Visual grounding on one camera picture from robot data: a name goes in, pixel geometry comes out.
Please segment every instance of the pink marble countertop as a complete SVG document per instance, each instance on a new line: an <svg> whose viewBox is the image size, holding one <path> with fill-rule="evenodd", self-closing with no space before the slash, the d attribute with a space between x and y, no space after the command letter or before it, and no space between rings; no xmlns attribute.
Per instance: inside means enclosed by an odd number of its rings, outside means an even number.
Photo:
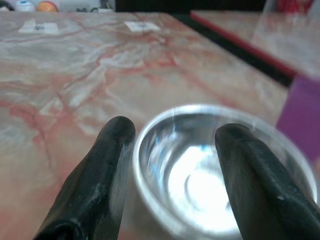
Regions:
<svg viewBox="0 0 320 240"><path fill-rule="evenodd" d="M281 13L193 11L298 73L320 76L320 17Z"/></svg>
<svg viewBox="0 0 320 240"><path fill-rule="evenodd" d="M21 33L25 21L58 34ZM158 31L131 32L124 21ZM0 13L0 240L31 239L112 117L220 104L274 125L287 89L167 14ZM129 181L119 239L169 239Z"/></svg>

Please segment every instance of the marble table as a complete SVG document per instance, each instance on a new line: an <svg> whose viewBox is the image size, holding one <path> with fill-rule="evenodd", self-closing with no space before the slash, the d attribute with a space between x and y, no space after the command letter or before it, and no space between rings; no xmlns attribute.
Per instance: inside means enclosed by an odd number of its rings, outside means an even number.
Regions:
<svg viewBox="0 0 320 240"><path fill-rule="evenodd" d="M218 11L191 16L291 77L320 76L320 17Z"/></svg>
<svg viewBox="0 0 320 240"><path fill-rule="evenodd" d="M19 32L33 20L58 33ZM167 14L1 13L0 240L33 237L110 118L129 117L139 132L161 111L207 103L274 125L287 94ZM129 185L119 239L170 239Z"/></svg>

